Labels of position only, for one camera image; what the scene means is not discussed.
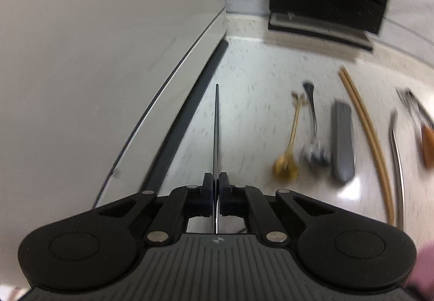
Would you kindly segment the steel chopstick pair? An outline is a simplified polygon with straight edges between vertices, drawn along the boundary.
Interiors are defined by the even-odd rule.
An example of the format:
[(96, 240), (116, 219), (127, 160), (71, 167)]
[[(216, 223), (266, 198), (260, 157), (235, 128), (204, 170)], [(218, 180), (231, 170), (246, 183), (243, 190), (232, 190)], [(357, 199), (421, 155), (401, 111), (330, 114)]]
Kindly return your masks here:
[(213, 127), (213, 232), (218, 233), (218, 171), (219, 171), (219, 85), (216, 83)]

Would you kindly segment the gold spoon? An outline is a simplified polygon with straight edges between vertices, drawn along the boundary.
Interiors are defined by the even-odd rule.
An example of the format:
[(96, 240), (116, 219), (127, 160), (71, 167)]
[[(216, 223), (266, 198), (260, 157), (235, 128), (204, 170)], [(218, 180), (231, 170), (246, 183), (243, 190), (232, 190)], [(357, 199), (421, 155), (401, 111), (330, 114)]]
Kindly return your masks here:
[(291, 134), (286, 151), (277, 158), (273, 167), (273, 174), (277, 180), (294, 181), (298, 178), (299, 168), (293, 154), (293, 147), (298, 127), (299, 113), (301, 108), (306, 104), (305, 95), (293, 91), (291, 93), (295, 106), (295, 114)]

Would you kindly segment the small steel spoon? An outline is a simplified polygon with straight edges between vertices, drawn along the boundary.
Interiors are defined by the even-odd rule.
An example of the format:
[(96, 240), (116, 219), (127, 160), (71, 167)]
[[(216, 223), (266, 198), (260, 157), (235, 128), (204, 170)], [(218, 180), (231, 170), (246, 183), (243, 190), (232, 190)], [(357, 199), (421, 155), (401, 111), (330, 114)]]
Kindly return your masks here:
[(308, 105), (310, 106), (310, 113), (312, 119), (312, 136), (310, 143), (304, 148), (304, 159), (313, 168), (328, 167), (330, 165), (330, 154), (328, 153), (327, 149), (321, 145), (318, 139), (318, 122), (313, 96), (314, 85), (310, 81), (305, 81), (302, 86), (307, 95)]

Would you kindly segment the wooden chopstick pair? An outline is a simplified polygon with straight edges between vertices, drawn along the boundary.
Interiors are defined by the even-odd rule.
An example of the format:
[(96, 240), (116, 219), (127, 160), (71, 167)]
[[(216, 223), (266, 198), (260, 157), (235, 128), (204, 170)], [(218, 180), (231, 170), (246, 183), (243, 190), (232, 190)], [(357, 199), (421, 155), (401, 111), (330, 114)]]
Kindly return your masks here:
[(345, 67), (341, 67), (338, 71), (338, 75), (341, 78), (341, 82), (345, 87), (348, 96), (350, 97), (353, 106), (358, 114), (360, 123), (363, 127), (365, 137), (367, 139), (369, 148), (372, 153), (372, 159), (376, 168), (377, 177), (379, 180), (380, 189), (382, 192), (382, 200), (385, 207), (385, 214), (387, 223), (389, 225), (395, 224), (395, 209), (394, 200), (392, 197), (391, 183), (388, 175), (388, 170), (385, 163), (382, 148), (379, 144), (379, 139), (376, 134), (373, 122), (369, 116), (369, 112), (364, 104), (362, 96), (358, 92), (350, 74)]

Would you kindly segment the black and white appliance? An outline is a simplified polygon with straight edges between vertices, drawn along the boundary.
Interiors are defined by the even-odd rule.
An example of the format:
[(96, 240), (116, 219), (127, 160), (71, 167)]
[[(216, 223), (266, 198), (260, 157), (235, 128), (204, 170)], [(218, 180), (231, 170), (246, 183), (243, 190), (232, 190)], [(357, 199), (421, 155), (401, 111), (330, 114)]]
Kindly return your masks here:
[(1, 212), (89, 206), (224, 0), (1, 0)]

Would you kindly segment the purple fuzzy sleeve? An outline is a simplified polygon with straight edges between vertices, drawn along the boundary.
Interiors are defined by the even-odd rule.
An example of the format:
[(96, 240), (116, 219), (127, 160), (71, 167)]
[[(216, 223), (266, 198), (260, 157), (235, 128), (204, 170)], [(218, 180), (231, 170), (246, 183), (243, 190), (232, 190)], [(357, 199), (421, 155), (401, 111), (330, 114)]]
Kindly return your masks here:
[(433, 242), (430, 242), (418, 251), (415, 265), (407, 279), (406, 289), (420, 300), (433, 300), (434, 298), (433, 250)]

